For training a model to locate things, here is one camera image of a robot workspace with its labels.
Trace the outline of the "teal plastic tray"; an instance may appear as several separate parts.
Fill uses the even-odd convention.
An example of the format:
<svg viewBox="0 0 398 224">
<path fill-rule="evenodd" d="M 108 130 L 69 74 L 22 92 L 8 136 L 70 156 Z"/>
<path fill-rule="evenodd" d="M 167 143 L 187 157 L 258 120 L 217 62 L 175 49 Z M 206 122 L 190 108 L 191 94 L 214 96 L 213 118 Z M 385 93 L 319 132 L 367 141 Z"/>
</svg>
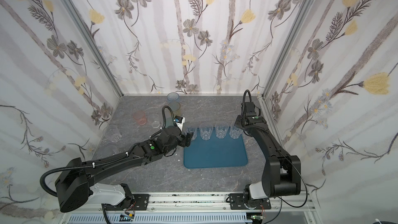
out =
<svg viewBox="0 0 398 224">
<path fill-rule="evenodd" d="M 248 163 L 244 139 L 226 135 L 219 139 L 213 133 L 209 140 L 198 136 L 184 148 L 183 164 L 187 169 L 243 167 Z"/>
</svg>

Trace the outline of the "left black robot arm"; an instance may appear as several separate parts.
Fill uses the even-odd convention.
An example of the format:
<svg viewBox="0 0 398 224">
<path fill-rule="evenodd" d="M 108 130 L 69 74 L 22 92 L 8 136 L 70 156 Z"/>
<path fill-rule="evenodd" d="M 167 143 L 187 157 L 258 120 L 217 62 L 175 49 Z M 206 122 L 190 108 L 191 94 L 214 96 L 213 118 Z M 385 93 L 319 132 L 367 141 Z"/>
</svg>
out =
<svg viewBox="0 0 398 224">
<path fill-rule="evenodd" d="M 117 186 L 100 182 L 125 170 L 147 165 L 173 154 L 178 146 L 190 146 L 193 132 L 182 131 L 184 118 L 165 127 L 150 139 L 134 144 L 128 151 L 103 159 L 82 162 L 74 159 L 56 180 L 56 193 L 60 211 L 68 213 L 83 205 L 105 204 L 111 210 L 124 210 L 135 203 L 127 184 Z"/>
</svg>

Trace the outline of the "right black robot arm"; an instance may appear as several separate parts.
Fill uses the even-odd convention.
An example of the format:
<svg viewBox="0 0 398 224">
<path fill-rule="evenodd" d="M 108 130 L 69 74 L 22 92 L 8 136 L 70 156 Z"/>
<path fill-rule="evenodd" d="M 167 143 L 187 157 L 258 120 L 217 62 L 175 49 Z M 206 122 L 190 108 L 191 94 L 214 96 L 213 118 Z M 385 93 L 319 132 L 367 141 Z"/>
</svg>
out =
<svg viewBox="0 0 398 224">
<path fill-rule="evenodd" d="M 301 161 L 285 151 L 271 133 L 261 109 L 252 100 L 249 90 L 243 94 L 241 112 L 234 126 L 254 138 L 264 157 L 261 180 L 245 187 L 248 200 L 299 195 L 301 192 Z"/>
</svg>

